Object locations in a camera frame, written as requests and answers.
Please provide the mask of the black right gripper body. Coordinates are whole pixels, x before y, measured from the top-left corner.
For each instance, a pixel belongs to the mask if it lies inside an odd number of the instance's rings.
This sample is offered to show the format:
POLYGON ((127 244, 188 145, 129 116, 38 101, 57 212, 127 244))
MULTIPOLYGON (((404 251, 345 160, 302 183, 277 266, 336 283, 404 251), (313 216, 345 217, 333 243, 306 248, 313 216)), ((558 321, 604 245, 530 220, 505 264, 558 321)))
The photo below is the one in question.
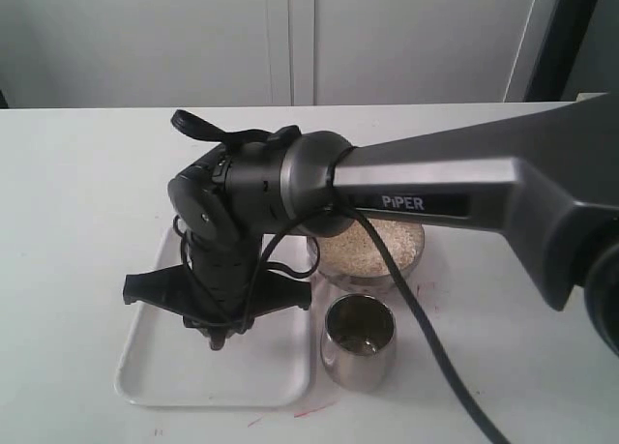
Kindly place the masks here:
POLYGON ((181 238, 181 263, 149 273, 127 275, 123 300, 143 302, 180 315, 213 350, 249 330, 255 319, 289 308, 310 307, 310 285, 260 262, 262 239, 250 236, 220 249, 193 232, 181 238))

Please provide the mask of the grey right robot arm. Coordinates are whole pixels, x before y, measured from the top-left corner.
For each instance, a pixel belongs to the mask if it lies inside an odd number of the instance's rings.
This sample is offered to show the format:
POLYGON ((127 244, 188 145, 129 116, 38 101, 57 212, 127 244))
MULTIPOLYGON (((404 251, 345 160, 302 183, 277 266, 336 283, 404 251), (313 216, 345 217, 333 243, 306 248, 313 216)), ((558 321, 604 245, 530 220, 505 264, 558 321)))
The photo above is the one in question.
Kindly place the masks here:
POLYGON ((262 239, 337 235, 345 208, 501 234, 551 308, 582 287, 617 348, 616 96, 365 147, 296 126, 227 132, 181 109, 171 123, 211 144, 167 187, 184 260, 127 276, 123 299, 181 315, 214 349, 258 316, 310 306, 305 278, 268 267, 262 239))

